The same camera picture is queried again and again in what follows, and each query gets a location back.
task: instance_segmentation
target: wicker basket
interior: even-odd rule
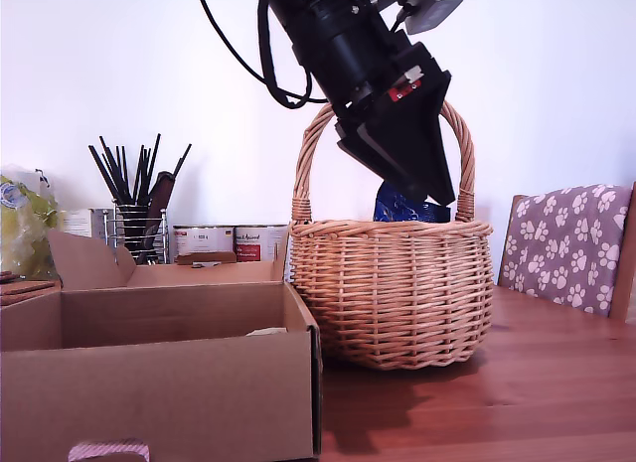
[[[464,120],[442,116],[461,148],[455,222],[311,222],[309,173],[334,113],[305,131],[294,187],[293,285],[313,313],[323,350],[381,370],[466,361],[490,326],[493,272],[488,224],[474,220],[474,156]]]

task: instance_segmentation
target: blue package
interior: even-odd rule
[[[421,221],[442,224],[450,222],[450,209],[433,202],[418,204],[407,199],[388,182],[383,182],[376,197],[374,221]]]

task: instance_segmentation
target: table surface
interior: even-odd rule
[[[466,363],[377,372],[328,362],[336,461],[636,461],[636,328],[495,288]]]

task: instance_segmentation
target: pink striped fabric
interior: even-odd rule
[[[69,452],[69,462],[95,457],[105,457],[113,454],[136,454],[150,462],[150,450],[148,446],[137,439],[118,440],[114,442],[83,442],[76,445]]]

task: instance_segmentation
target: cardboard box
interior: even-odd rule
[[[3,462],[130,438],[152,462],[319,454],[318,331],[283,262],[131,267],[103,242],[84,261],[98,240],[49,239],[63,291],[0,310]],[[287,333],[245,336],[268,327]]]

